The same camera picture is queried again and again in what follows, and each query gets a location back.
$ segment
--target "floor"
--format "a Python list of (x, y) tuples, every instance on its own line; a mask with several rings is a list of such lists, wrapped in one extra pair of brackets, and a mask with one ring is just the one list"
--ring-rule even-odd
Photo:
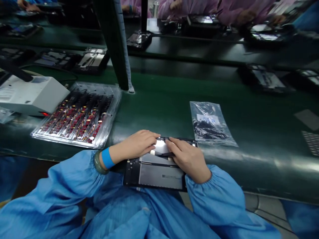
[[(187, 193), (180, 193), (184, 204), (193, 211)], [(245, 193), (246, 210), (251, 211), (270, 222), (281, 232), (282, 239), (298, 239), (287, 222), (285, 211), (279, 199)]]

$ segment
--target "left hand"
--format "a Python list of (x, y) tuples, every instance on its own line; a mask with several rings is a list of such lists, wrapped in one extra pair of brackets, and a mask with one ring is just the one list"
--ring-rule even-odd
[(113, 163), (117, 164), (125, 159), (138, 158), (150, 152), (155, 149), (154, 144), (156, 144), (158, 137), (160, 134), (149, 130), (140, 130), (121, 143), (112, 145), (109, 148), (109, 153)]
[(35, 4), (28, 5), (26, 10), (27, 12), (41, 12), (40, 8)]
[(280, 25), (286, 20), (286, 17), (284, 15), (277, 15), (273, 16), (272, 19), (270, 20), (270, 23), (272, 25)]

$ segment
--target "blue sleeve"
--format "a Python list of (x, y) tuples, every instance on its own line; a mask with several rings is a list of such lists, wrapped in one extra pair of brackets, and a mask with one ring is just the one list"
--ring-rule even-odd
[(77, 153), (48, 171), (28, 195), (12, 200), (0, 211), (0, 238), (46, 239), (66, 235), (82, 223), (80, 206), (86, 197), (99, 190), (105, 176), (94, 166), (96, 151)]
[(209, 165), (212, 177), (196, 184), (186, 176), (187, 190), (194, 213), (221, 238), (281, 238), (271, 224), (246, 212), (245, 196), (235, 180), (215, 165)]

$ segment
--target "label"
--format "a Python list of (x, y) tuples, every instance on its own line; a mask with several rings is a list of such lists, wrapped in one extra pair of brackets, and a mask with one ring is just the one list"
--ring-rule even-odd
[(198, 121), (206, 121), (207, 123), (213, 124), (213, 125), (220, 125), (219, 119), (217, 116), (214, 115), (199, 115), (197, 114), (197, 120)]
[(9, 87), (0, 88), (0, 101), (10, 101), (15, 90)]

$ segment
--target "white device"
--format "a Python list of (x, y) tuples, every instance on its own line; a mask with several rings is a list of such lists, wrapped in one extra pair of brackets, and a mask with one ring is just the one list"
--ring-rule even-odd
[(33, 76), (25, 82), (11, 76), (0, 86), (0, 106), (31, 116), (51, 114), (70, 93), (53, 77)]

